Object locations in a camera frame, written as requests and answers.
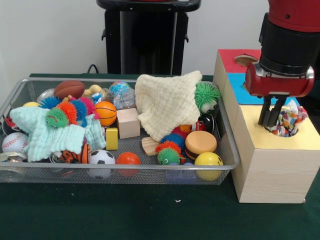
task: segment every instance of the black stand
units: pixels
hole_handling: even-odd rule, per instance
[[[107,69],[110,74],[181,75],[188,15],[201,0],[140,2],[96,0],[106,9]]]

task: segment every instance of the toy burger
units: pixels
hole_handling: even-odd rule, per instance
[[[185,154],[192,160],[202,153],[213,153],[216,148],[216,138],[207,131],[193,131],[185,139]]]

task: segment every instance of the shape sorter box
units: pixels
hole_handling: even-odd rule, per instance
[[[221,92],[241,158],[231,171],[235,190],[240,203],[303,203],[320,167],[320,136],[309,118],[288,138],[258,125],[263,99],[246,91],[247,67],[236,59],[258,60],[260,54],[254,49],[219,49],[216,57],[213,82]]]

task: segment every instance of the white cloth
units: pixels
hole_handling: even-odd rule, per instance
[[[198,121],[195,91],[201,80],[199,71],[174,77],[144,74],[137,79],[134,93],[138,119],[153,140],[159,142],[174,128]]]

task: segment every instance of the mint green cloth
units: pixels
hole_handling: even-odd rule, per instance
[[[47,125],[48,111],[41,107],[24,106],[10,112],[12,121],[29,135],[28,145],[24,148],[29,162],[47,159],[52,153],[64,150],[80,154],[84,136],[93,151],[106,147],[100,122],[94,119],[94,114],[85,117],[86,127],[71,124],[54,128]]]

